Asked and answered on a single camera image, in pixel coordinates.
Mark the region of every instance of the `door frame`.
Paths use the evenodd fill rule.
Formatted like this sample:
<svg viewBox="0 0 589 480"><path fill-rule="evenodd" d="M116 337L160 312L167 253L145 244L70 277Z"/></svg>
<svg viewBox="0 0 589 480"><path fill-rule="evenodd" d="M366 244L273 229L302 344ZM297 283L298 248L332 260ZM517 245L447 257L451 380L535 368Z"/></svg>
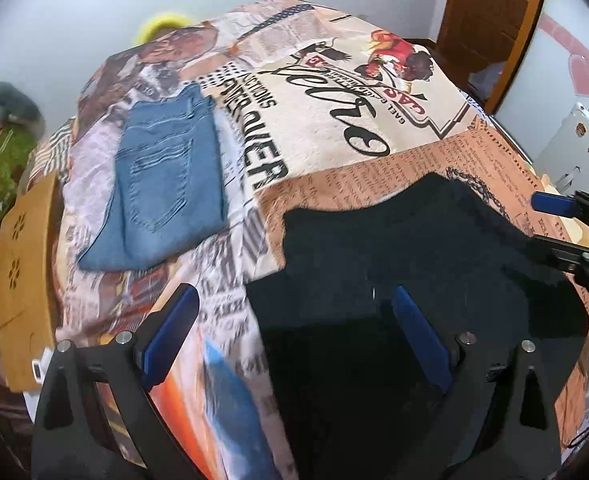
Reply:
<svg viewBox="0 0 589 480"><path fill-rule="evenodd" d="M437 38L437 50L439 50L439 43L446 37L447 34L447 26L450 22L450 17L453 12L455 12L454 6L451 5L454 0L446 0L446 12L444 12L444 17L442 20L442 26L439 30L439 36ZM515 44L510 51L510 55L508 56L508 60L506 61L506 65L501 72L501 76L495 86L492 88L491 96L486 101L483 109L488 115L494 114L499 108L501 101L503 100L504 96L508 92L508 88L514 79L519 66L521 65L521 60L523 60L524 54L526 53L526 48L530 43L530 39L535 31L535 27L537 26L537 21L539 20L539 14L541 13L541 8L543 6L543 0L528 0L526 6L526 12L524 14L524 19L521 22L521 26L519 27L519 32L517 33L517 37L515 38Z"/></svg>
<svg viewBox="0 0 589 480"><path fill-rule="evenodd" d="M526 49L530 44L530 39L537 27L542 7L543 0L528 0L524 20L519 27L519 33L515 39L515 44L512 46L506 65L501 72L501 76L499 76L499 80L492 88L491 96L483 106L484 111L488 115L492 115L497 111L505 95L508 93L508 88L517 74L521 61L526 54Z"/></svg>

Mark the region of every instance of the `clamp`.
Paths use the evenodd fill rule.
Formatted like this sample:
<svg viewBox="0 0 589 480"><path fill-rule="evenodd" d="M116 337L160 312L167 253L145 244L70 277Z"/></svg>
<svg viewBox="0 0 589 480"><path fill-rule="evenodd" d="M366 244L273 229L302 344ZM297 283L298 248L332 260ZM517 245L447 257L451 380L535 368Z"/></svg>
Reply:
<svg viewBox="0 0 589 480"><path fill-rule="evenodd" d="M401 286L392 304L425 377L444 393L427 434L392 478L541 480L555 472L561 465L555 399L535 343L523 340L510 351L508 365L497 367L484 350L491 342L470 332L447 335ZM475 446L466 460L452 464L471 420L485 409L489 383L494 391L481 430L473 435Z"/></svg>
<svg viewBox="0 0 589 480"><path fill-rule="evenodd" d="M34 421L32 473L37 480L205 480L150 396L170 371L199 312L196 289L180 285L136 332L107 345L57 345ZM146 468L123 458L95 383L108 383Z"/></svg>
<svg viewBox="0 0 589 480"><path fill-rule="evenodd" d="M576 218L589 227L589 193L560 196L536 192L531 199L535 211ZM589 293L589 249L587 247L535 235L530 240L531 257L564 272L574 274L575 282Z"/></svg>

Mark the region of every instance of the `bedspread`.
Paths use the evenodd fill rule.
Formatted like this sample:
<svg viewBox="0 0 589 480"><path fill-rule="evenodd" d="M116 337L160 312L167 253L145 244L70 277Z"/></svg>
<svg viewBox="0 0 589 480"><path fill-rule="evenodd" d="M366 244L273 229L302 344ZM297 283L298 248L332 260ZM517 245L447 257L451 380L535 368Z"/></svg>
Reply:
<svg viewBox="0 0 589 480"><path fill-rule="evenodd" d="M219 106L228 229L154 269L80 270L76 258L104 221L128 110L193 81ZM468 183L527 234L568 239L557 218L531 209L541 185L425 49L299 0L239 7L110 57L82 90L76 120L34 160L31 184L49 171L65 183L53 265L58 339L107 342L135 330L179 283L199 291L196 325L151 395L211 479L297 478L244 290L284 265L284 212L371 205L436 171ZM585 353L555 406L563 443L583 417ZM120 446L138 462L109 388L102 392ZM225 409L231 399L241 426Z"/></svg>

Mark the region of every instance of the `pink heart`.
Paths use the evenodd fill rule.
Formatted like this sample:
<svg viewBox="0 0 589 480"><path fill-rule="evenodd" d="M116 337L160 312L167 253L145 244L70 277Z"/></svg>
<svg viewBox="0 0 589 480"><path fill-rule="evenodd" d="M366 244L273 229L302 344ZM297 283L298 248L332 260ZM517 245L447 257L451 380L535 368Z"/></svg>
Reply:
<svg viewBox="0 0 589 480"><path fill-rule="evenodd" d="M575 94L589 97L589 65L579 54L572 54L569 62Z"/></svg>

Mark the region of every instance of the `striped fabric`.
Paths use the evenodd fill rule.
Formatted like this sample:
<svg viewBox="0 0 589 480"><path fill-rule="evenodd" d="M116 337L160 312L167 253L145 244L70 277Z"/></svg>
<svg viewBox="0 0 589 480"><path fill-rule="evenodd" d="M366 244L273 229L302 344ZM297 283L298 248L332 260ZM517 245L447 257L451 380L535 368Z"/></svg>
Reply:
<svg viewBox="0 0 589 480"><path fill-rule="evenodd" d="M69 118L52 135L39 142L33 152L34 166L30 171L28 189L55 171L60 184L68 182L68 152L75 117Z"/></svg>

